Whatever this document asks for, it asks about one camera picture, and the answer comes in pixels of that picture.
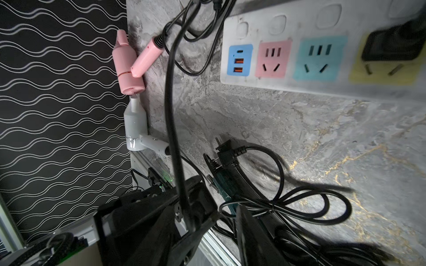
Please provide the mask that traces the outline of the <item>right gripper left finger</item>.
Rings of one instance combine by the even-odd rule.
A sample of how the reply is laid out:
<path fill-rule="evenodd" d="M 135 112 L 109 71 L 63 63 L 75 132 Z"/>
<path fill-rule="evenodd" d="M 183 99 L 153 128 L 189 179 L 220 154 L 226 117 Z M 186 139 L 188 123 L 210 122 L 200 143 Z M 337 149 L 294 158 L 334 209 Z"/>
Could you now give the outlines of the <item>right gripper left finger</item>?
<path fill-rule="evenodd" d="M 202 177 L 185 181 L 194 212 L 195 232 L 180 234 L 176 213 L 181 212 L 176 188 L 133 191 L 95 212 L 98 248 L 105 266 L 183 266 L 203 235 L 219 218 L 217 204 Z"/>

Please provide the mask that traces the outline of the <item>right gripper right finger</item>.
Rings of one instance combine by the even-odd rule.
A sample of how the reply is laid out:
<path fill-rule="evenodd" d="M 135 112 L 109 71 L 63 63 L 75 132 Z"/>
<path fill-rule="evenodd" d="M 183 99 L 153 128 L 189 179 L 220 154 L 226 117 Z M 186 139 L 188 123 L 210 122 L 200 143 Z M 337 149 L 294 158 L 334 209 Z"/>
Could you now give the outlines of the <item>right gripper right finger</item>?
<path fill-rule="evenodd" d="M 288 266 L 267 233 L 245 206 L 236 213 L 237 243 L 243 266 Z"/>

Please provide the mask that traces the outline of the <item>black cord pink dryer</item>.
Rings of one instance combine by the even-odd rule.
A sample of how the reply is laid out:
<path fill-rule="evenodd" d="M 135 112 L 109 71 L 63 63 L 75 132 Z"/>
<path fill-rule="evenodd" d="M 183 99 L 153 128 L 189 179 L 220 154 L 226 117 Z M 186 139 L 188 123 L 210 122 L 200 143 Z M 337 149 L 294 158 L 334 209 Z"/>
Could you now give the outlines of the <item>black cord pink dryer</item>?
<path fill-rule="evenodd" d="M 179 144 L 178 131 L 175 120 L 175 106 L 174 106 L 174 76 L 177 68 L 176 53 L 178 51 L 184 35 L 190 28 L 190 25 L 196 18 L 201 8 L 200 1 L 190 1 L 170 22 L 168 22 L 162 31 L 162 38 L 164 47 L 168 54 L 168 60 L 165 71 L 165 86 L 164 86 L 164 117 L 166 132 L 169 139 L 169 149 L 172 159 L 173 173 L 175 177 L 177 195 L 179 203 L 182 207 L 182 214 L 188 232 L 194 233 L 202 224 L 202 221 L 196 218 L 193 204 L 190 203 L 189 189 L 185 184 L 187 177 L 185 175 L 185 165 L 188 165 L 195 171 L 194 177 L 201 178 L 204 181 L 203 173 L 200 169 L 188 158 L 186 158 L 181 150 Z M 180 30 L 173 40 L 172 46 L 167 47 L 169 31 L 174 25 L 179 25 Z"/>

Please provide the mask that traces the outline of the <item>white multicolour power strip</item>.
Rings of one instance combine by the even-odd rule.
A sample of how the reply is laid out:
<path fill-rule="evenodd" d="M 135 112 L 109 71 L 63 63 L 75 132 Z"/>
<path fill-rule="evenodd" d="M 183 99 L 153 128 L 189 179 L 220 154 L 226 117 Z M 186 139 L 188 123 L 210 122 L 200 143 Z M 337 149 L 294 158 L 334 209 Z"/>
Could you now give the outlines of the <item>white multicolour power strip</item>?
<path fill-rule="evenodd" d="M 424 1 L 250 1 L 225 20 L 228 85 L 424 102 Z"/>

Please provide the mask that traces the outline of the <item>black cord white back dryer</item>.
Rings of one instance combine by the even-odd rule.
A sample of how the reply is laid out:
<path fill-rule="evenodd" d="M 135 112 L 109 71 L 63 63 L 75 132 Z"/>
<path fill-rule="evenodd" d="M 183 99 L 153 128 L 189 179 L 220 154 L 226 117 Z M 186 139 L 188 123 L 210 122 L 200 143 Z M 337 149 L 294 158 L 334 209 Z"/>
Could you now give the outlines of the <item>black cord white back dryer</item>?
<path fill-rule="evenodd" d="M 167 53 L 170 53 L 170 49 L 166 46 L 166 41 L 172 27 L 175 25 L 183 27 L 184 24 L 189 21 L 190 9 L 192 8 L 192 6 L 194 6 L 197 3 L 200 5 L 208 5 L 208 4 L 213 5 L 213 10 L 214 10 L 213 20 L 209 22 L 207 26 L 202 30 L 195 30 L 191 27 L 188 27 L 186 30 L 186 33 L 190 35 L 187 36 L 186 34 L 184 34 L 183 39 L 189 43 L 196 43 L 200 40 L 207 39 L 213 33 L 215 33 L 215 38 L 213 40 L 210 52 L 207 56 L 206 63 L 200 70 L 192 70 L 188 66 L 182 66 L 180 63 L 175 61 L 175 65 L 177 66 L 177 68 L 182 73 L 188 76 L 200 76 L 203 74 L 203 72 L 206 71 L 207 67 L 209 66 L 213 58 L 219 39 L 223 33 L 225 20 L 233 11 L 236 1 L 189 1 L 186 7 L 184 7 L 176 17 L 164 26 L 163 31 L 160 35 L 163 39 L 163 47 Z"/>

